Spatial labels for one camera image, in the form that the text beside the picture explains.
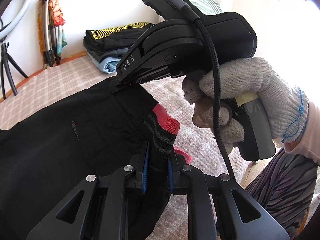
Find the gloved hand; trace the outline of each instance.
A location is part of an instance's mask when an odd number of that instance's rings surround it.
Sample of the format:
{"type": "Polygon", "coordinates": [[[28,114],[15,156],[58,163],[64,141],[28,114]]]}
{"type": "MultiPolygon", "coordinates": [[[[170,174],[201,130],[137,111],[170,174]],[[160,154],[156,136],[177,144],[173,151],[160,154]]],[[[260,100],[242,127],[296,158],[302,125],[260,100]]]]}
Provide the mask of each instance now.
{"type": "MultiPolygon", "coordinates": [[[[220,66],[221,99],[234,98],[246,92],[258,93],[270,124],[272,138],[295,141],[302,133],[308,115],[308,98],[299,87],[291,87],[260,57],[242,58],[220,66]]],[[[212,127],[213,76],[207,73],[199,82],[184,78],[185,99],[195,103],[193,123],[212,127]]],[[[228,153],[232,143],[244,138],[242,126],[220,106],[220,133],[228,153]]]]}

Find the orange trim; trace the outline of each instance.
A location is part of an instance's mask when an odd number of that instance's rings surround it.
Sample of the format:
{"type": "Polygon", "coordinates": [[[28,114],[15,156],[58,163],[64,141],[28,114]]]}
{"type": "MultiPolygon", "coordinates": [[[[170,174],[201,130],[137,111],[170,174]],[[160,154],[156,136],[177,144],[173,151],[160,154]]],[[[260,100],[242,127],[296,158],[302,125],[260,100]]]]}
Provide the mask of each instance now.
{"type": "MultiPolygon", "coordinates": [[[[87,52],[86,52],[86,51],[81,51],[81,52],[79,52],[79,53],[77,53],[77,54],[74,54],[74,55],[72,55],[72,56],[70,56],[70,57],[63,58],[63,59],[60,61],[60,64],[69,62],[69,61],[71,61],[71,60],[74,60],[74,59],[77,59],[77,58],[80,58],[80,57],[83,57],[83,56],[85,56],[85,55],[87,55],[87,52]]],[[[24,79],[24,80],[22,80],[21,82],[19,82],[19,83],[16,85],[16,88],[21,87],[22,85],[24,85],[25,83],[27,83],[32,77],[34,77],[34,76],[36,76],[36,75],[39,75],[42,71],[44,71],[44,69],[40,69],[40,70],[38,70],[37,72],[31,74],[31,75],[29,76],[29,78],[24,79]]],[[[6,94],[5,94],[6,98],[8,98],[10,95],[12,95],[12,90],[9,90],[9,91],[6,92],[6,94]]]]}

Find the light blue folded garment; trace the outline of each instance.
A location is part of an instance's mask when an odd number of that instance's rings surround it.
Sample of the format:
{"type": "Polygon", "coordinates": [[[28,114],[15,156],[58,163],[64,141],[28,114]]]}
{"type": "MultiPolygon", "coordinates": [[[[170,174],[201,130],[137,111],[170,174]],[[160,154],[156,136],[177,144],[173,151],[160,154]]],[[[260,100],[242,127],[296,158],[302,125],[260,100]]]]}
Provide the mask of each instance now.
{"type": "Polygon", "coordinates": [[[101,63],[95,60],[89,53],[90,59],[93,64],[102,72],[107,74],[112,74],[116,71],[116,66],[118,62],[122,59],[122,56],[117,57],[106,57],[101,63]]]}

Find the silver screw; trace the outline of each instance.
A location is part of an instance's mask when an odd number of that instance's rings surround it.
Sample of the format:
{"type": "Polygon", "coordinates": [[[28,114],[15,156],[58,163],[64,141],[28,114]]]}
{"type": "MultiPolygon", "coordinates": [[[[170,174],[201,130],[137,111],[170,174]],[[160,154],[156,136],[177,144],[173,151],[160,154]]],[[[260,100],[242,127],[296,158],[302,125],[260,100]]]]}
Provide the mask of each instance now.
{"type": "Polygon", "coordinates": [[[184,171],[191,171],[192,170],[192,166],[191,165],[184,165],[183,167],[182,167],[182,169],[184,170],[184,171]]]}
{"type": "Polygon", "coordinates": [[[221,174],[220,179],[223,181],[230,180],[230,176],[228,174],[221,174]]]}
{"type": "Polygon", "coordinates": [[[91,181],[94,181],[96,179],[96,176],[94,176],[93,174],[91,175],[88,175],[86,178],[85,178],[87,181],[91,182],[91,181]]]}
{"type": "Polygon", "coordinates": [[[131,165],[127,165],[127,166],[124,166],[123,167],[123,170],[124,171],[132,171],[133,170],[133,167],[131,165]]]}

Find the person's leg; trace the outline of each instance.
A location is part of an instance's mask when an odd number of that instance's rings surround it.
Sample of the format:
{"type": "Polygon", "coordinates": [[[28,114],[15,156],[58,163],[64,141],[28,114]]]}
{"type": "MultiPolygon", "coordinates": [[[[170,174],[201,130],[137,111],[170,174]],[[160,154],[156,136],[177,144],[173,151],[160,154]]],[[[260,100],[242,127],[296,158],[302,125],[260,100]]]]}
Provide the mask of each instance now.
{"type": "Polygon", "coordinates": [[[281,149],[246,191],[288,232],[299,230],[315,190],[317,164],[281,149]]]}

